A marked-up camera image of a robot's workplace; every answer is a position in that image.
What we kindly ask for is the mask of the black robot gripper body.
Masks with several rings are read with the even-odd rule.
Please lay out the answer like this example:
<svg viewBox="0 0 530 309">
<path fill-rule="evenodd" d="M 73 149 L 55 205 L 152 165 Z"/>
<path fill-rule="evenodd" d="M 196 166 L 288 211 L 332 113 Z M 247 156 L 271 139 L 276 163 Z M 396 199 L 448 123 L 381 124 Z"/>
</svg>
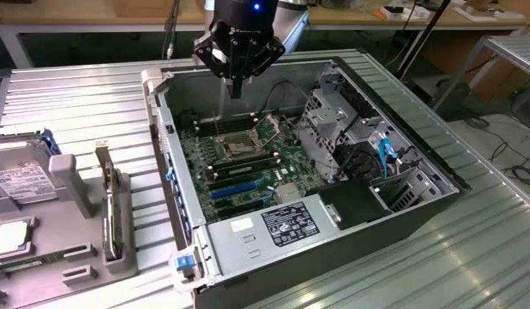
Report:
<svg viewBox="0 0 530 309">
<path fill-rule="evenodd" d="M 261 44 L 273 39 L 277 1 L 215 1 L 211 36 L 217 44 L 228 44 L 232 36 L 249 35 Z"/>
</svg>

